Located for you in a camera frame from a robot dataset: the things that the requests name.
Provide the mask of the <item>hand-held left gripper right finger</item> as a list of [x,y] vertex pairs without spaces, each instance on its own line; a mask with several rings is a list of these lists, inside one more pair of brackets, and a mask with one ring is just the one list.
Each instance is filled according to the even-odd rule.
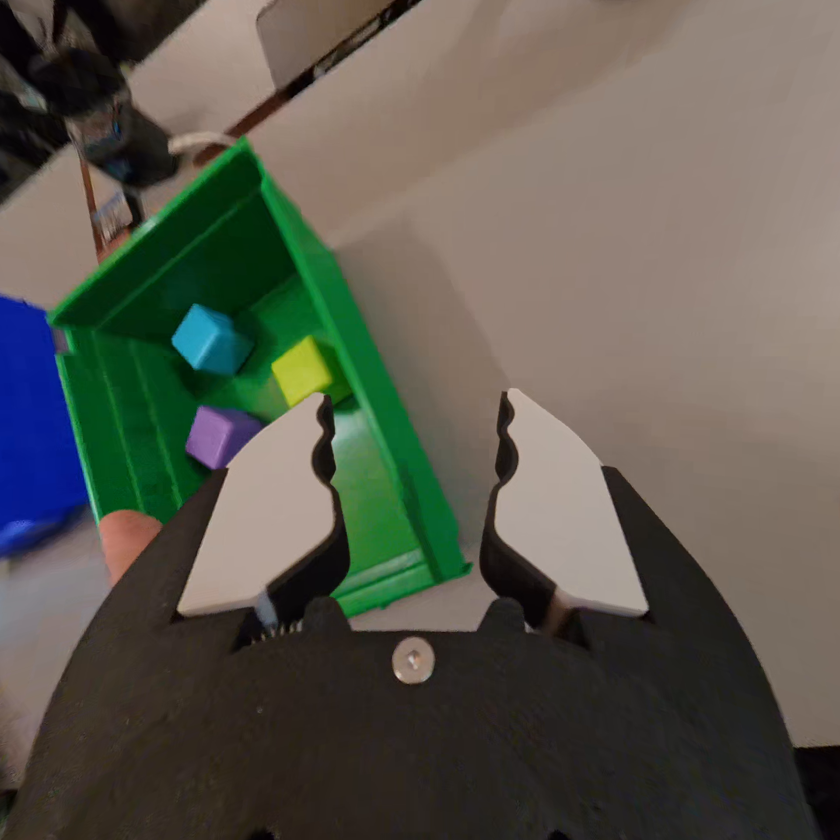
[[601,460],[517,388],[500,396],[497,436],[497,483],[479,549],[489,588],[517,602],[541,634],[558,634],[581,610],[646,616]]

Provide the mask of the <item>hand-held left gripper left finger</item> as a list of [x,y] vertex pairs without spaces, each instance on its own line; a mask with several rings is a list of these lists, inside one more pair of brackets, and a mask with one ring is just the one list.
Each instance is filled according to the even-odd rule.
[[196,618],[251,610],[289,631],[350,569],[331,398],[313,393],[265,427],[226,468],[176,611]]

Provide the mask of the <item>purple cube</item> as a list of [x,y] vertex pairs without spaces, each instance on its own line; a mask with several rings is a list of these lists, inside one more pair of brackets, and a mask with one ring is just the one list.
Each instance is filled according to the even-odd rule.
[[185,452],[204,467],[226,467],[264,428],[257,418],[232,408],[200,405],[185,441]]

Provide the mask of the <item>green plastic bin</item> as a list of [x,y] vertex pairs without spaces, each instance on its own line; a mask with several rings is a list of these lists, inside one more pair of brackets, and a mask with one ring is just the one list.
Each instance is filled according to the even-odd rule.
[[[193,304],[255,342],[235,376],[172,347]],[[209,475],[185,452],[200,405],[265,423],[287,405],[271,362],[309,335],[350,386],[332,441],[350,544],[347,616],[467,573],[458,524],[329,248],[246,139],[221,154],[52,311],[59,378],[97,519],[168,522]]]

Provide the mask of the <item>lime green cube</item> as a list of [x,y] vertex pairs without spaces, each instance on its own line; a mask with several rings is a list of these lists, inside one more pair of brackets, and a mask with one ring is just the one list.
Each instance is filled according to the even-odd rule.
[[270,365],[288,408],[313,393],[327,393],[334,384],[333,369],[319,341],[312,335],[300,340]]

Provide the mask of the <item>blue cube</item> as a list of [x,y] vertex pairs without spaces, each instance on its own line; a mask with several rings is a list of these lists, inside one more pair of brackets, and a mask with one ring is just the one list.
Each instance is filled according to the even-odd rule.
[[171,345],[195,371],[235,376],[256,343],[226,314],[193,304],[171,336]]

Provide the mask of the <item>person's left hand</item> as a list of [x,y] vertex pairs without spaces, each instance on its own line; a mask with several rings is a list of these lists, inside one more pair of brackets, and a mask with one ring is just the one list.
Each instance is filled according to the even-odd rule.
[[158,519],[140,511],[114,511],[101,518],[98,530],[111,585],[118,583],[161,529]]

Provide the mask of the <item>blue plastic bin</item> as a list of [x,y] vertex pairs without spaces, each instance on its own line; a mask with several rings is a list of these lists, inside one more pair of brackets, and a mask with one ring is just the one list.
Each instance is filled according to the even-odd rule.
[[53,539],[87,506],[46,312],[2,297],[2,559]]

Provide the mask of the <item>black electronic device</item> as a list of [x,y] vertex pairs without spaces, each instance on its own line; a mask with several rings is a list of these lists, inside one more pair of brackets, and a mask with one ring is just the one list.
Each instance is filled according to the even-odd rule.
[[179,168],[167,133],[130,101],[94,112],[78,128],[87,162],[125,186],[154,186],[171,179]]

